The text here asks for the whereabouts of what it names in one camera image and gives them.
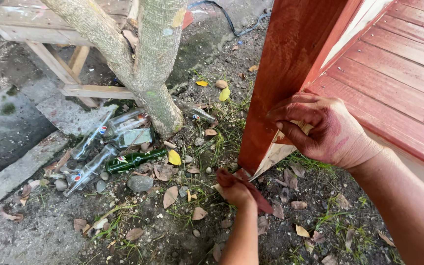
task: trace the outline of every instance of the clear glass bottle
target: clear glass bottle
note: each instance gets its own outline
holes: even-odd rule
[[[138,107],[133,111],[124,113],[110,119],[107,122],[108,129],[104,135],[106,138],[121,135],[122,133],[139,128],[150,122],[150,116],[145,113],[145,109]]]
[[[208,123],[214,123],[215,118],[210,116],[203,109],[198,107],[196,104],[187,103],[182,101],[176,96],[171,96],[173,98],[174,104],[188,117],[191,117],[195,120],[203,120]]]
[[[104,146],[102,151],[97,154],[93,160],[87,163],[78,173],[73,173],[66,178],[68,181],[68,189],[63,192],[63,195],[68,197],[75,190],[84,189],[91,179],[101,173],[106,162],[118,154],[119,150],[117,150],[114,146],[110,144]]]
[[[103,134],[107,130],[107,121],[112,117],[114,111],[109,111],[106,115],[99,120],[98,123],[93,125],[86,133],[83,140],[79,142],[71,151],[71,157],[76,161],[84,161],[88,157],[91,150],[96,146]]]

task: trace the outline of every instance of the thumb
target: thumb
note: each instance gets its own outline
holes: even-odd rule
[[[276,122],[276,126],[300,152],[305,152],[313,145],[313,139],[307,136],[297,124],[280,120]]]

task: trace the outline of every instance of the red-stained rag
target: red-stained rag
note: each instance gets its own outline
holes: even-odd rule
[[[254,200],[256,201],[256,204],[258,205],[258,210],[268,214],[272,214],[274,212],[273,208],[271,207],[271,205],[269,205],[268,201],[266,201],[266,199],[261,196],[260,191],[256,189],[253,184],[248,182],[247,176],[241,176],[242,180],[240,180],[239,178],[236,178],[231,173],[229,173],[225,168],[219,168],[216,174],[217,181],[222,187],[228,188],[233,186],[235,183],[239,182],[245,185],[245,187],[251,192],[251,195],[253,196]]]

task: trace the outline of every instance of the yellow leaf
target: yellow leaf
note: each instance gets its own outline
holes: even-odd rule
[[[219,100],[225,101],[230,97],[230,89],[228,87],[224,88],[222,92],[220,92]]]
[[[207,86],[209,83],[207,83],[206,81],[197,81],[196,84],[200,86]]]
[[[181,165],[181,157],[173,149],[168,152],[168,161],[176,166]]]

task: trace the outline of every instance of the wooden deck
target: wooden deck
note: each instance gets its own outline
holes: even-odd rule
[[[339,97],[366,129],[424,162],[424,0],[399,0],[304,90]]]

